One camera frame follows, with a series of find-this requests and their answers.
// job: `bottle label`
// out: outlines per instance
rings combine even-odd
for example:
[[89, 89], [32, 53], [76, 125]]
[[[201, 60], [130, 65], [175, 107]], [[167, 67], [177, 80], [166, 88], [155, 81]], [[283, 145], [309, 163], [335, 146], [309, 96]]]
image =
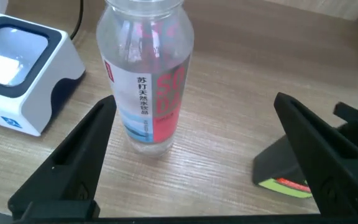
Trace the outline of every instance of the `bottle label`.
[[176, 130], [190, 56], [159, 74], [133, 73], [103, 62], [127, 134], [141, 142], [163, 142]]

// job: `water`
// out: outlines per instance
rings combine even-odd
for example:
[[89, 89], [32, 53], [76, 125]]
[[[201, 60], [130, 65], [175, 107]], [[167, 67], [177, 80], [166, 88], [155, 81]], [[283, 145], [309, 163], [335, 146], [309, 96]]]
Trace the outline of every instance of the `water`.
[[107, 7], [96, 36], [131, 146], [161, 156], [173, 144], [193, 50], [187, 15], [180, 6], [150, 17]]

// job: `black cable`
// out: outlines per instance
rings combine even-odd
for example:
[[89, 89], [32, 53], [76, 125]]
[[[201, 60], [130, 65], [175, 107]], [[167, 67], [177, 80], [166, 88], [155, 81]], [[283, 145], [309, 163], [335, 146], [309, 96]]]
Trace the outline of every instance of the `black cable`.
[[80, 29], [83, 14], [84, 14], [84, 0], [80, 0], [80, 14], [78, 15], [77, 25], [75, 26], [73, 33], [70, 35], [71, 40], [74, 39], [75, 35], [77, 35], [77, 32]]

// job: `black plastic part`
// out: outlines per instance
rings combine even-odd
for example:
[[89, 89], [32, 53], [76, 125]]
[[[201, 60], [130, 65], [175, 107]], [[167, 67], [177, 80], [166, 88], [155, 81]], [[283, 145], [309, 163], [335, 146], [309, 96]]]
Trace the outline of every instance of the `black plastic part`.
[[286, 136], [275, 141], [254, 159], [253, 183], [258, 185], [271, 178], [284, 178], [300, 185], [305, 184], [305, 177]]
[[358, 134], [358, 119], [337, 109], [351, 121], [337, 130], [283, 93], [274, 106], [321, 214], [358, 215], [358, 145], [347, 138]]
[[96, 218], [84, 222], [79, 218], [55, 218], [37, 222], [18, 223], [112, 223], [112, 224], [358, 224], [358, 217], [321, 215], [243, 215], [220, 217], [152, 217], [152, 218]]
[[9, 199], [14, 220], [23, 216], [31, 202], [94, 199], [115, 114], [113, 96], [92, 108]]
[[46, 222], [51, 217], [92, 220], [98, 218], [99, 213], [100, 208], [94, 200], [31, 202], [21, 220]]

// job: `sticker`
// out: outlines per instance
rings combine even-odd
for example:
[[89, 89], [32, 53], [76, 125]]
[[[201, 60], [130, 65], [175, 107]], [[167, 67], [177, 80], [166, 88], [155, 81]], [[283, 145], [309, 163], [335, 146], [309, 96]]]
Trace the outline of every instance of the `sticker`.
[[301, 185], [301, 184], [297, 184], [295, 182], [289, 181], [284, 178], [278, 178], [276, 181], [282, 185], [286, 185], [287, 187], [291, 187], [293, 189], [302, 190], [304, 192], [310, 192], [309, 187]]
[[1, 116], [1, 118], [6, 121], [7, 124], [17, 127], [17, 128], [22, 128], [22, 126], [19, 125], [19, 123], [11, 118], [5, 118], [4, 116]]
[[158, 74], [128, 72], [104, 57], [103, 61], [127, 134], [141, 142], [171, 137], [179, 119], [190, 56]]
[[289, 195], [292, 197], [310, 198], [313, 196], [310, 192], [305, 192], [303, 190], [297, 190], [292, 187], [287, 187], [286, 185], [279, 183], [275, 179], [265, 180], [265, 181], [261, 182], [259, 185], [261, 185], [262, 187], [265, 187], [267, 189], [274, 190], [276, 192], [286, 194], [286, 195]]

